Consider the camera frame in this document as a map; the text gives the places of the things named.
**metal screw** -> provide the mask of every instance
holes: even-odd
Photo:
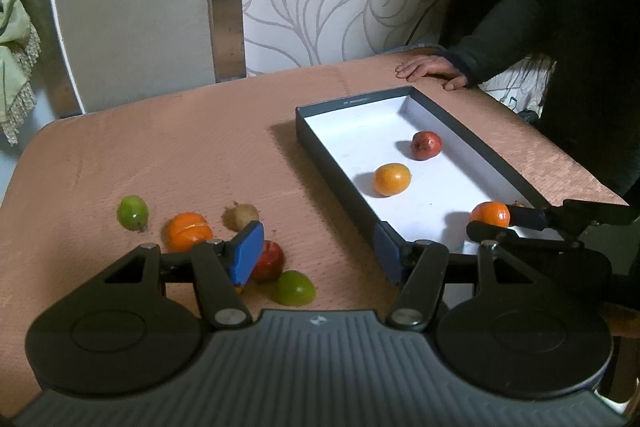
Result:
[[[485,248],[489,248],[490,250],[493,250],[498,246],[498,242],[494,241],[493,239],[485,239],[484,241],[482,241],[481,245]]]
[[[420,324],[424,317],[418,310],[411,308],[400,308],[391,314],[391,320],[398,326],[415,326]]]
[[[224,308],[216,312],[213,318],[223,326],[237,326],[246,320],[246,313],[236,308]]]

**red apple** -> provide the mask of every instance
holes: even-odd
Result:
[[[411,140],[411,152],[417,160],[428,160],[437,156],[442,150],[440,136],[431,131],[420,131]]]
[[[284,267],[282,248],[274,241],[265,241],[251,278],[257,282],[277,281]]]

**blue gripper pad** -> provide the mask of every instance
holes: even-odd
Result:
[[[453,374],[420,333],[374,312],[264,311],[213,334],[164,385],[129,397],[45,391],[17,427],[622,427],[590,391],[518,401]]]
[[[234,285],[244,286],[262,253],[264,247],[264,227],[260,221],[250,222],[241,232],[225,245],[225,254],[234,261],[229,276]]]
[[[376,223],[373,228],[373,251],[391,284],[404,284],[409,277],[402,267],[400,250],[406,241],[386,221]]]

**long dark hair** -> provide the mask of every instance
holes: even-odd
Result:
[[[549,16],[561,23],[549,21],[556,31],[533,46],[524,74],[548,68],[546,82],[553,82],[558,61],[567,62],[560,75],[567,69],[605,75],[618,84],[619,96],[626,96],[622,93],[629,87],[626,84],[637,83],[640,76],[640,0],[563,0]],[[591,67],[583,68],[587,63]],[[606,78],[584,81],[606,82]]]

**green plum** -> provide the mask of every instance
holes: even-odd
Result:
[[[315,298],[316,289],[303,273],[288,270],[278,279],[278,302],[283,306],[304,306]]]
[[[144,232],[149,220],[149,209],[139,196],[122,198],[118,207],[118,222],[127,230]]]

